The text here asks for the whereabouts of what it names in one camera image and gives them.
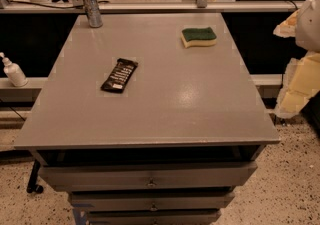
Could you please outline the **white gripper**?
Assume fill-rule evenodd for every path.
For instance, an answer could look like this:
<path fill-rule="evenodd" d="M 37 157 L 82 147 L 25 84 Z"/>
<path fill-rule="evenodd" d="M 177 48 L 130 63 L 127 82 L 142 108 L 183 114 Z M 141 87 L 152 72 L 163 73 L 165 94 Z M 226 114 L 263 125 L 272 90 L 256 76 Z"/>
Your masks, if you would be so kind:
<path fill-rule="evenodd" d="M 320 0 L 306 0 L 299 11 L 276 26 L 273 34 L 295 36 L 296 44 L 309 51 L 301 59 L 290 60 L 277 97 L 274 114 L 289 119 L 320 91 Z"/>

